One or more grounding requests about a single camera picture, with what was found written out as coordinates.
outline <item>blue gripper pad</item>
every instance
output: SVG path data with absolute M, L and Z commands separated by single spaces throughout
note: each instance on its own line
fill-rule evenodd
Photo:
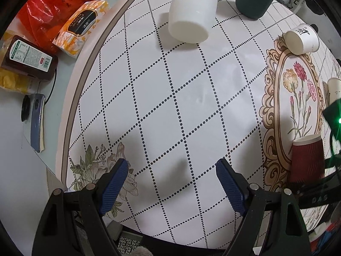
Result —
M 105 215 L 105 213 L 111 210 L 127 176 L 128 162 L 124 160 L 117 168 L 116 173 L 112 176 L 110 182 L 107 184 L 105 190 L 103 191 L 102 204 L 99 207 L 99 213 L 101 215 Z
M 220 159 L 215 164 L 217 177 L 221 185 L 223 186 L 223 189 L 227 195 L 228 200 L 231 203 L 233 210 L 240 213 L 240 215 L 243 216 L 244 213 L 246 212 L 244 202 L 247 197 L 245 193 L 243 193 L 238 187 L 237 183 L 235 182 L 230 172 L 228 171 L 228 168 L 224 165 L 223 160 L 229 166 L 229 168 L 231 169 L 231 172 L 233 172 L 234 174 L 237 174 L 232 169 L 232 167 L 230 167 L 229 163 L 225 159 Z

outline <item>brown bottle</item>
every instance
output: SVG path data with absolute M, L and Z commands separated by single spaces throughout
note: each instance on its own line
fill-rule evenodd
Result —
M 43 81 L 50 81 L 58 65 L 58 57 L 28 40 L 15 35 L 1 67 Z

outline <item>paper cup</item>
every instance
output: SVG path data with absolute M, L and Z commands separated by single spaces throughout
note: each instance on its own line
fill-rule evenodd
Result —
M 339 78 L 330 78 L 328 80 L 329 105 L 335 100 L 341 98 L 341 80 Z
M 320 134 L 293 141 L 289 183 L 310 184 L 324 177 L 324 151 Z
M 302 55 L 319 49 L 319 38 L 315 30 L 307 24 L 299 24 L 284 34 L 285 44 L 291 53 Z
M 172 37 L 187 43 L 205 41 L 214 25 L 218 0 L 172 0 L 168 30 Z

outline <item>screw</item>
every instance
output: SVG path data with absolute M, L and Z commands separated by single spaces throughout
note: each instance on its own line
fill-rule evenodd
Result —
M 62 192 L 61 189 L 55 189 L 55 190 L 53 191 L 53 194 L 54 194 L 54 195 L 59 195 L 59 194 L 61 194 L 61 192 Z
M 291 195 L 291 194 L 292 194 L 292 192 L 291 192 L 290 189 L 284 189 L 284 193 L 285 193 L 286 195 Z
M 250 184 L 250 189 L 253 189 L 254 191 L 258 190 L 259 189 L 259 186 L 255 183 L 251 183 Z
M 86 189 L 89 191 L 93 190 L 95 187 L 96 187 L 96 185 L 94 183 L 90 183 L 90 184 L 86 185 Z

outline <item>black cable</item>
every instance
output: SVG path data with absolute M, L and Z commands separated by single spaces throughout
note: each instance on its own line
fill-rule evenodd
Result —
M 54 87 L 55 87 L 56 78 L 57 78 L 57 68 L 56 68 L 56 70 L 55 70 L 55 80 L 53 81 L 53 85 L 52 85 L 51 92 L 50 92 L 48 98 L 45 100 L 44 106 L 47 104 L 47 101 L 48 101 L 48 100 L 50 99 L 50 97 L 51 97 L 51 94 L 52 94 L 53 89 L 54 89 Z

